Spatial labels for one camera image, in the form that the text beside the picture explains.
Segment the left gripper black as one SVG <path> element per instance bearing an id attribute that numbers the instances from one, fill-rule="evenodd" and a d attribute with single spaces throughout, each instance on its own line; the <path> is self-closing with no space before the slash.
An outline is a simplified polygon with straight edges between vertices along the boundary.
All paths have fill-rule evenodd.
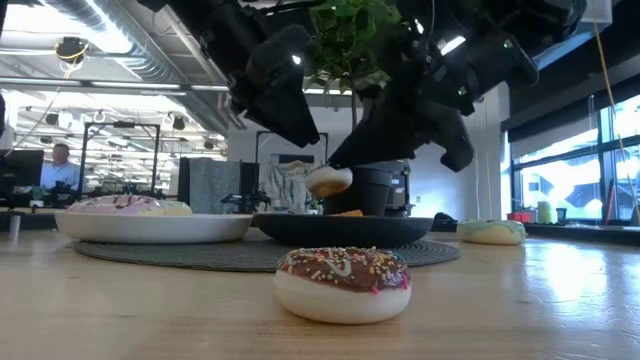
<path id="1" fill-rule="evenodd" d="M 302 91 L 301 56 L 313 36 L 287 25 L 254 47 L 235 76 L 231 108 L 298 147 L 316 144 L 319 132 Z"/>

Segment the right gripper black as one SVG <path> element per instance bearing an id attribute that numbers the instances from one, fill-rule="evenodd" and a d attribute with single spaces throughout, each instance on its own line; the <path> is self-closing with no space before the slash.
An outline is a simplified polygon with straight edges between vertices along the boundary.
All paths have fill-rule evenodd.
<path id="1" fill-rule="evenodd" d="M 466 168 L 474 149 L 461 115 L 502 82 L 533 85 L 538 67 L 527 52 L 525 22 L 518 18 L 449 18 L 428 31 L 418 19 L 393 29 L 393 100 L 373 102 L 353 132 L 329 157 L 336 169 L 413 159 L 434 142 L 440 162 Z"/>

